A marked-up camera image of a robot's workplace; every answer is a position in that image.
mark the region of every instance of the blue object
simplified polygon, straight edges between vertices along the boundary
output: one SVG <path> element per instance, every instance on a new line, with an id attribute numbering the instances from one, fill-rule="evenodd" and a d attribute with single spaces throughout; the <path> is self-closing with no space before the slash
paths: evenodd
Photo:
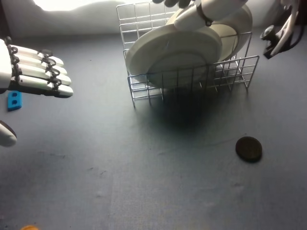
<path id="1" fill-rule="evenodd" d="M 12 91 L 8 94 L 8 111 L 20 109 L 23 106 L 21 92 Z"/>

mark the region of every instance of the gray table surface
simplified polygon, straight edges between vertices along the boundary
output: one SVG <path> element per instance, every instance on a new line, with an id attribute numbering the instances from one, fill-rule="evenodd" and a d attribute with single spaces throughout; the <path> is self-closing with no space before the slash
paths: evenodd
<path id="1" fill-rule="evenodd" d="M 18 143 L 0 151 L 0 229 L 307 229 L 307 36 L 261 56 L 248 93 L 136 109 L 118 34 L 17 43 L 63 59 L 74 96 L 23 94 L 8 113 L 1 95 Z M 237 157 L 244 135 L 262 143 L 261 162 Z"/>

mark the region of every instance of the wire basket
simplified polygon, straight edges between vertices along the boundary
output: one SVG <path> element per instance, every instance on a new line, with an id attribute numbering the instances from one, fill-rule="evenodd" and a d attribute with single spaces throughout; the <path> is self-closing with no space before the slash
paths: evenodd
<path id="1" fill-rule="evenodd" d="M 123 4 L 117 6 L 118 19 L 120 22 L 120 34 L 124 46 L 124 58 L 127 51 L 134 42 L 142 35 L 155 28 L 166 24 L 167 20 L 178 10 L 177 6 L 172 8 L 165 7 L 164 4 L 155 4 L 153 2 L 142 2 L 135 4 Z M 177 79 L 175 90 L 166 89 L 163 86 L 166 71 L 159 73 L 144 73 L 142 75 L 130 75 L 128 73 L 128 86 L 131 93 L 133 106 L 138 99 L 151 99 L 161 97 L 165 100 L 165 94 L 169 92 L 185 91 L 191 93 L 194 91 L 207 92 L 208 89 L 214 89 L 218 92 L 221 87 L 228 87 L 230 91 L 235 85 L 243 84 L 248 90 L 250 87 L 259 56 L 248 57 L 248 49 L 252 38 L 252 32 L 221 37 L 221 39 L 233 39 L 233 50 L 237 39 L 240 36 L 248 36 L 245 46 L 227 61 L 217 62 L 206 66 L 193 66 L 184 69 L 171 70 Z M 154 87 L 149 79 L 152 77 L 160 78 L 161 88 Z M 180 85 L 180 81 L 188 79 L 190 84 Z"/>

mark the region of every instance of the stack of plates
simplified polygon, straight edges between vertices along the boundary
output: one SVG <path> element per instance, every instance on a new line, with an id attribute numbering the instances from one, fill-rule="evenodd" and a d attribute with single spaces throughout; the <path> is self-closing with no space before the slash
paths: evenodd
<path id="1" fill-rule="evenodd" d="M 137 80 L 148 80 L 152 86 L 166 89 L 190 84 L 191 78 L 180 77 L 177 81 L 178 73 L 168 70 L 228 60 L 246 43 L 248 36 L 241 34 L 250 32 L 252 28 L 251 12 L 246 5 L 227 18 L 213 22 L 211 27 L 178 31 L 174 21 L 186 10 L 178 10 L 165 26 L 140 37 L 128 51 L 126 66 L 131 75 L 155 73 L 148 74 L 148 79 L 139 77 Z M 201 73 L 193 74 L 193 81 L 199 81 Z"/>

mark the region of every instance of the orange object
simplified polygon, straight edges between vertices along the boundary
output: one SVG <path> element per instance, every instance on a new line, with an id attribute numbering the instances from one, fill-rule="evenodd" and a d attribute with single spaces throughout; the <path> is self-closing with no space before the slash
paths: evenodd
<path id="1" fill-rule="evenodd" d="M 28 225 L 28 226 L 24 226 L 20 230 L 39 230 L 39 229 L 37 227 L 35 227 L 35 226 Z"/>

